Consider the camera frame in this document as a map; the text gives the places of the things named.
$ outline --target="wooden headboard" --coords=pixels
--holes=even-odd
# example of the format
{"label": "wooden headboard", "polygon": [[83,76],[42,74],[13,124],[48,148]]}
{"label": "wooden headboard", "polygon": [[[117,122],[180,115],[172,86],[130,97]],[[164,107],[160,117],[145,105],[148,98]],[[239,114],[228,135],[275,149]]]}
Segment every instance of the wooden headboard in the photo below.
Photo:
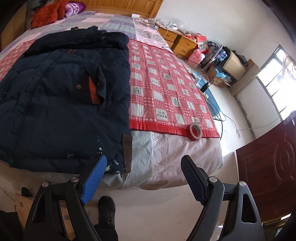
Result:
{"label": "wooden headboard", "polygon": [[86,5],[85,11],[118,14],[140,18],[155,18],[163,0],[79,0]]}

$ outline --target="purple pillow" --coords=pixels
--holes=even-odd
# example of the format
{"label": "purple pillow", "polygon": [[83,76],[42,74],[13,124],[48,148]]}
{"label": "purple pillow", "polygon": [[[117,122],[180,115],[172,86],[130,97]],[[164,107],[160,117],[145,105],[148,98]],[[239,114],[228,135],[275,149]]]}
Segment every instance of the purple pillow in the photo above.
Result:
{"label": "purple pillow", "polygon": [[81,13],[86,6],[83,2],[69,2],[65,7],[65,18]]}

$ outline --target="red plaid mat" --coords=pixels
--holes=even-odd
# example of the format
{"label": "red plaid mat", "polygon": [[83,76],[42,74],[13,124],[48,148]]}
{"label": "red plaid mat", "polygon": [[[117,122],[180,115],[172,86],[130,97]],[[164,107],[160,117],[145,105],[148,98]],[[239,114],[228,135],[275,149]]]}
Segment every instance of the red plaid mat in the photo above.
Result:
{"label": "red plaid mat", "polygon": [[199,123],[202,137],[219,137],[211,113],[181,61],[171,52],[129,40],[130,128],[188,136]]}

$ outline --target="wooden nightstand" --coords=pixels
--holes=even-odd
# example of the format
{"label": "wooden nightstand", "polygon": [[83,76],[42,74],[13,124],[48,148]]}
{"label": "wooden nightstand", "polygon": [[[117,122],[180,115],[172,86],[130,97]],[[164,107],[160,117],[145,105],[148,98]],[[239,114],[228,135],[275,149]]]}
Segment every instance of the wooden nightstand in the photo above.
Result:
{"label": "wooden nightstand", "polygon": [[172,45],[177,38],[177,36],[180,36],[181,34],[178,32],[175,32],[170,29],[158,27],[158,31],[160,35],[165,39],[165,41],[168,43],[169,47],[172,48]]}
{"label": "wooden nightstand", "polygon": [[171,49],[175,55],[179,58],[189,58],[192,52],[194,51],[197,42],[183,36],[179,35],[176,37],[174,44]]}

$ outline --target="dark red door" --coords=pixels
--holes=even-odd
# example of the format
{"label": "dark red door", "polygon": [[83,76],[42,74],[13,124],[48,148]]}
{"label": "dark red door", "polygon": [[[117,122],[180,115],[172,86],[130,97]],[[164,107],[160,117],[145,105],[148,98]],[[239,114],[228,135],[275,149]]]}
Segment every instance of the dark red door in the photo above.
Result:
{"label": "dark red door", "polygon": [[236,150],[239,179],[248,184],[262,222],[283,217],[296,206],[294,119]]}

